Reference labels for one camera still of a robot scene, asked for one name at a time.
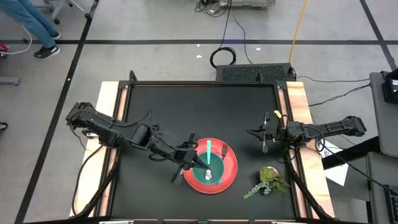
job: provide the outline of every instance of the red plate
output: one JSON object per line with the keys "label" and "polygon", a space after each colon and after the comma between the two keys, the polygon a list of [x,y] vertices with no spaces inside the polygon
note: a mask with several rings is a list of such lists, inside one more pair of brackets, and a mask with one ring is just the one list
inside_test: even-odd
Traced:
{"label": "red plate", "polygon": [[[206,138],[198,141],[196,151],[198,155],[207,152],[207,140],[211,140],[211,152],[221,157],[221,150],[225,144],[219,139]],[[238,161],[231,147],[228,146],[228,152],[224,158],[224,174],[221,177],[221,184],[205,185],[196,180],[192,169],[184,171],[184,177],[187,183],[195,190],[204,194],[218,194],[227,189],[233,182],[238,172]]]}

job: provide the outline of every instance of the small succulent plant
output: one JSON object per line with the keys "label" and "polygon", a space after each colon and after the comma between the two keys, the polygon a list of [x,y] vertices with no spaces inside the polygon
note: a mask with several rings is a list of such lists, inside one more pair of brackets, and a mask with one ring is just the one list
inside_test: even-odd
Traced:
{"label": "small succulent plant", "polygon": [[287,193],[288,187],[290,187],[290,185],[286,183],[284,177],[280,175],[273,167],[263,167],[260,170],[260,184],[256,184],[247,194],[243,196],[243,198],[247,199],[253,196],[260,189],[264,189],[264,195],[269,194],[272,189]]}

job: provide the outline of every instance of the black cable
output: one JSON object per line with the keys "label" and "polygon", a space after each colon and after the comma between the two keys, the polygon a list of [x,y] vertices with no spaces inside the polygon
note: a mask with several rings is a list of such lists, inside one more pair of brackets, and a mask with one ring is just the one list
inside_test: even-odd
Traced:
{"label": "black cable", "polygon": [[76,185],[75,185],[75,191],[73,192],[73,197],[72,197],[72,212],[75,216],[77,216],[77,212],[75,210],[75,198],[76,198],[76,194],[77,194],[77,190],[79,188],[79,181],[80,181],[80,175],[81,172],[84,168],[84,166],[86,165],[87,161],[89,161],[98,151],[100,151],[100,149],[103,146],[100,146],[99,148],[97,148],[93,153],[91,153],[91,155],[89,155],[87,157],[87,159],[83,162],[83,164],[81,165],[80,169],[79,169],[79,173],[77,174],[77,180],[76,180]]}
{"label": "black cable", "polygon": [[231,52],[231,54],[232,54],[232,56],[233,56],[233,59],[232,59],[232,62],[229,63],[230,65],[234,65],[234,64],[236,63],[236,52],[234,51],[234,49],[232,49],[231,47],[222,47],[223,44],[224,44],[224,40],[225,40],[225,33],[226,33],[226,28],[227,28],[227,26],[228,26],[229,13],[231,12],[231,6],[232,6],[232,0],[228,0],[228,3],[227,3],[226,8],[225,8],[225,9],[228,8],[228,15],[227,15],[227,17],[226,17],[223,39],[222,39],[221,45],[218,47],[218,49],[215,50],[215,51],[211,54],[211,56],[210,56],[210,64],[211,64],[211,66],[212,66],[213,68],[217,68],[217,66],[214,64],[214,61],[213,61],[214,56],[215,56],[218,52],[220,52],[220,51],[222,51],[222,50],[226,50],[226,51],[228,51],[228,52]]}
{"label": "black cable", "polygon": [[289,72],[289,74],[293,75],[295,80],[297,79],[296,70],[294,70],[293,67],[290,67],[288,72]]}
{"label": "black cable", "polygon": [[343,139],[345,139],[345,140],[347,140],[349,143],[351,143],[353,146],[356,146],[356,144],[355,143],[353,143],[352,141],[350,141],[348,138],[346,138],[345,136],[343,136],[343,135],[339,135],[340,137],[342,137]]}
{"label": "black cable", "polygon": [[77,115],[80,115],[80,114],[82,114],[82,113],[89,113],[89,114],[92,114],[92,115],[96,116],[98,119],[101,119],[101,120],[107,122],[109,125],[111,125],[111,126],[118,126],[118,127],[130,127],[130,126],[136,125],[137,123],[140,123],[141,121],[143,121],[143,120],[144,120],[146,117],[148,117],[148,115],[149,115],[149,112],[148,112],[148,113],[147,113],[143,118],[141,118],[140,120],[138,120],[138,121],[136,121],[136,122],[133,122],[133,123],[129,123],[129,124],[118,124],[118,123],[114,123],[113,121],[108,121],[107,119],[102,118],[102,117],[98,116],[96,113],[91,112],[91,111],[77,111],[75,114],[73,114],[73,115],[71,116],[71,118],[73,118],[73,117],[75,117],[75,116],[77,116]]}
{"label": "black cable", "polygon": [[322,220],[332,220],[333,218],[327,214],[324,209],[322,208],[321,205],[317,202],[317,200],[313,197],[311,192],[308,190],[308,188],[305,186],[304,182],[302,179],[299,177],[298,173],[295,171],[293,164],[291,162],[287,163],[287,172],[293,179],[294,183],[296,183],[297,187],[302,191],[303,196],[305,199],[307,199],[309,205],[313,208],[315,213],[318,215],[319,219]]}
{"label": "black cable", "polygon": [[365,174],[364,172],[360,171],[358,168],[356,168],[355,166],[351,165],[351,163],[349,163],[347,160],[343,159],[341,156],[336,155],[333,151],[331,151],[330,149],[328,149],[326,146],[324,146],[324,148],[329,151],[330,153],[332,153],[334,156],[336,156],[337,159],[341,160],[342,162],[344,162],[345,164],[349,165],[351,168],[353,168],[354,170],[356,170],[357,172],[359,172],[360,174],[364,175],[368,180],[374,182],[375,184],[379,185],[380,187],[384,188],[385,190],[390,191],[393,194],[398,194],[398,192],[384,186],[382,183],[374,180],[373,178],[371,178],[370,176],[368,176],[367,174]]}
{"label": "black cable", "polygon": [[224,8],[224,9],[219,9],[219,10],[216,10],[214,12],[209,12],[209,10],[213,7],[214,4],[215,4],[215,2],[204,4],[202,1],[198,1],[196,3],[196,8],[194,9],[194,11],[195,12],[202,12],[202,13],[208,14],[211,17],[218,18],[218,17],[222,16],[226,12],[226,10],[228,8],[228,5],[227,5],[227,7]]}
{"label": "black cable", "polygon": [[79,139],[79,142],[80,142],[80,145],[82,146],[82,148],[83,148],[84,150],[86,150],[86,147],[85,147],[85,145],[83,144],[83,141],[81,140],[81,137],[80,137],[79,135],[76,134],[76,132],[75,132],[75,130],[73,130],[72,126],[69,126],[69,128],[70,128],[70,131],[72,132],[72,134],[73,134],[74,136],[76,136],[76,138]]}
{"label": "black cable", "polygon": [[246,55],[246,58],[248,59],[248,61],[250,62],[250,64],[253,64],[251,61],[250,61],[250,59],[249,59],[249,57],[248,57],[248,53],[247,53],[247,51],[246,51],[246,31],[243,29],[243,27],[240,25],[240,23],[238,22],[238,20],[236,20],[236,17],[235,17],[235,10],[234,9],[232,9],[232,13],[233,13],[233,15],[234,15],[234,20],[235,20],[235,22],[238,24],[238,26],[243,30],[243,47],[244,47],[244,54]]}
{"label": "black cable", "polygon": [[341,150],[345,150],[345,148],[340,148],[340,147],[330,147],[330,146],[329,146],[329,148],[331,148],[331,149],[341,149]]}
{"label": "black cable", "polygon": [[297,78],[309,78],[309,79],[311,79],[311,80],[314,81],[314,82],[323,82],[323,83],[363,82],[363,81],[368,81],[368,80],[370,80],[370,78],[365,78],[365,79],[362,79],[362,80],[333,80],[333,81],[327,81],[327,80],[315,80],[315,79],[313,79],[313,78],[311,78],[311,77],[308,77],[308,76],[305,76],[305,75],[301,75],[301,76],[299,76],[299,77],[297,77]]}
{"label": "black cable", "polygon": [[314,124],[316,124],[316,125],[318,125],[318,124],[317,124],[317,121],[315,121],[315,118],[313,117],[313,115],[312,115],[312,112],[311,112],[311,111],[310,111],[310,115],[311,115],[311,118],[312,118],[312,121],[313,121],[313,123],[314,123]]}
{"label": "black cable", "polygon": [[320,102],[320,103],[314,103],[314,104],[309,105],[309,106],[319,106],[319,105],[322,105],[322,104],[324,104],[324,103],[326,103],[326,102],[333,101],[333,100],[335,100],[335,99],[344,97],[344,96],[346,96],[346,95],[348,95],[348,94],[350,94],[350,93],[352,93],[352,92],[354,92],[354,91],[362,90],[363,88],[366,88],[366,87],[368,87],[368,86],[370,86],[370,84],[367,84],[367,85],[365,85],[365,86],[357,87],[357,88],[355,88],[355,89],[352,89],[352,90],[348,91],[347,93],[345,93],[345,94],[343,94],[343,95],[334,96],[333,98],[330,98],[330,99],[328,99],[328,100],[322,101],[322,102]]}
{"label": "black cable", "polygon": [[[290,151],[290,150],[293,150],[293,151],[294,151],[294,156],[293,156],[292,158],[289,159],[289,157],[290,157],[289,151]],[[297,154],[298,154],[299,150],[300,150],[299,147],[295,147],[295,148],[293,148],[293,149],[289,149],[289,147],[286,147],[286,148],[282,151],[282,158],[283,158],[284,162],[292,162],[292,161],[297,157]],[[288,158],[288,159],[285,159],[285,158],[284,158],[283,155],[284,155],[285,153],[288,155],[288,156],[286,156],[286,158]]]}
{"label": "black cable", "polygon": [[341,156],[335,154],[333,151],[331,151],[330,149],[328,149],[328,148],[325,146],[325,136],[323,135],[323,132],[324,132],[325,130],[327,130],[327,128],[325,128],[324,130],[320,131],[318,128],[315,128],[315,127],[313,127],[313,126],[306,126],[306,127],[307,127],[307,128],[312,128],[312,129],[314,129],[314,130],[316,130],[316,131],[319,132],[319,134],[315,137],[315,140],[316,140],[316,142],[319,142],[319,143],[322,145],[322,148],[319,150],[318,144],[315,144],[315,149],[316,149],[318,152],[322,152],[324,149],[326,149],[327,151],[329,151],[330,153],[332,153],[334,156],[336,156],[337,159],[341,160],[342,162],[344,162],[345,164],[349,165],[349,166],[350,166],[351,168],[353,168],[354,170],[358,171],[360,174],[364,175],[366,178],[368,178],[368,180],[374,182],[375,184],[381,186],[382,188],[384,188],[384,189],[390,191],[390,192],[393,193],[393,194],[398,194],[398,192],[395,192],[395,191],[393,191],[392,189],[390,189],[390,188],[384,186],[384,185],[381,184],[380,182],[374,180],[373,178],[371,178],[370,176],[368,176],[368,175],[365,174],[364,172],[360,171],[360,170],[359,170],[358,168],[356,168],[355,166],[351,165],[347,160],[343,159]]}
{"label": "black cable", "polygon": [[192,151],[195,150],[198,147],[198,143],[197,142],[193,142],[193,141],[186,141],[184,143],[186,144],[191,144],[193,147],[174,147],[171,144],[169,144],[168,142],[166,142],[154,129],[151,120],[152,120],[152,110],[149,110],[148,112],[149,116],[148,116],[148,126],[149,129],[151,131],[151,133],[160,141],[162,141],[166,146],[168,146],[169,148],[173,149],[174,151]]}
{"label": "black cable", "polygon": [[226,16],[226,21],[225,21],[223,40],[221,41],[221,45],[220,45],[218,48],[221,48],[221,47],[223,46],[223,43],[224,43],[226,28],[227,28],[227,26],[228,26],[229,13],[231,12],[231,6],[232,6],[232,0],[228,0],[228,3],[227,3],[227,5],[226,5],[226,7],[225,7],[225,9],[228,8],[228,14],[227,14],[227,16]]}

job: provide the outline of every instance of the floor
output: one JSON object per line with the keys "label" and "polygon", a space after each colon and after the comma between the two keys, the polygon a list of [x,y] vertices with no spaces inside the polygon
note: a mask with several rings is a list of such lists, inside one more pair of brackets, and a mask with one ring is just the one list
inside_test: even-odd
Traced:
{"label": "floor", "polygon": [[[127,80],[130,70],[139,80],[215,79],[208,59],[221,42],[226,14],[212,18],[195,13],[196,1],[191,0],[99,0],[98,5],[93,0],[76,1],[91,10],[93,20],[87,21],[75,8],[60,11],[61,24],[56,26],[62,33],[60,55],[36,60],[32,54],[40,45],[34,41],[28,52],[0,61],[1,75],[22,79],[19,86],[0,86],[0,120],[10,124],[0,133],[2,223],[14,223],[27,188],[33,197],[30,204],[24,200],[27,212],[17,220],[68,217],[83,149],[64,117],[74,102],[95,103],[101,82]],[[235,9],[246,30],[253,63],[288,61],[303,2],[278,0],[271,9]],[[396,67],[394,58],[398,60],[397,7],[396,0],[309,1],[292,60],[298,76],[357,80],[368,78],[371,72],[391,71]],[[9,45],[10,51],[26,48],[21,40],[29,37],[23,28],[2,13],[0,21],[0,42]],[[225,38],[237,53],[237,64],[247,64],[244,47],[238,44],[243,32],[233,18],[229,18]],[[216,64],[230,61],[231,56],[223,52],[215,58]],[[300,81],[310,104],[367,84]],[[370,88],[311,107],[311,112],[318,123],[348,115],[362,118],[368,131],[361,138],[348,138],[353,143],[377,135]],[[351,145],[341,137],[328,140],[339,147]],[[35,188],[34,182],[28,187],[32,173],[37,174],[37,158],[45,152],[39,181]],[[363,207],[363,201],[359,206],[360,202],[338,196],[332,195],[337,217],[355,221],[348,208]]]}

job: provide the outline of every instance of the jeans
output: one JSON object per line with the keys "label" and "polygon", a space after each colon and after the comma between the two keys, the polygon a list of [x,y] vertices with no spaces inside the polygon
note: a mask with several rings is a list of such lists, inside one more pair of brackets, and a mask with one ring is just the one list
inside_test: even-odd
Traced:
{"label": "jeans", "polygon": [[55,29],[30,0],[0,0],[0,10],[24,25],[41,41],[43,47],[55,46],[51,38],[55,35]]}

